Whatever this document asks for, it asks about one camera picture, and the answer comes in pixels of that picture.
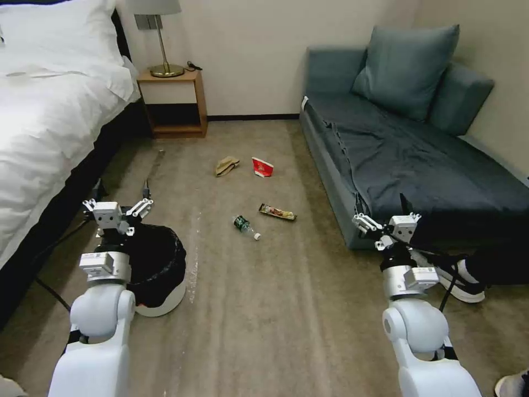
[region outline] white wall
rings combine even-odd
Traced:
[[[307,46],[367,44],[375,24],[411,26],[418,1],[180,0],[163,37],[170,62],[204,68],[210,115],[297,113]],[[156,32],[118,11],[136,67],[160,64]]]
[[[468,135],[529,175],[529,1],[423,0],[416,26],[461,24],[457,60],[496,81]]]

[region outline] crumpled paper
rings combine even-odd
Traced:
[[[217,168],[215,168],[215,175],[224,176],[229,171],[238,167],[239,163],[240,163],[239,159],[236,159],[235,157],[232,157],[232,156],[225,157],[221,161],[219,161],[219,163],[217,164]]]

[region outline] plastic bottle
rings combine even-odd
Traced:
[[[261,234],[256,233],[250,225],[250,222],[248,222],[242,215],[233,217],[231,222],[242,234],[252,236],[255,241],[258,241],[261,238]]]

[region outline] wooden nightstand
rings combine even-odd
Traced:
[[[208,129],[206,97],[200,71],[178,77],[138,77],[155,138],[205,137]]]

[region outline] white pillow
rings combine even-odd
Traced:
[[[115,0],[69,0],[52,5],[0,6],[5,48],[0,76],[78,72],[99,78],[125,100],[132,80],[117,46]]]

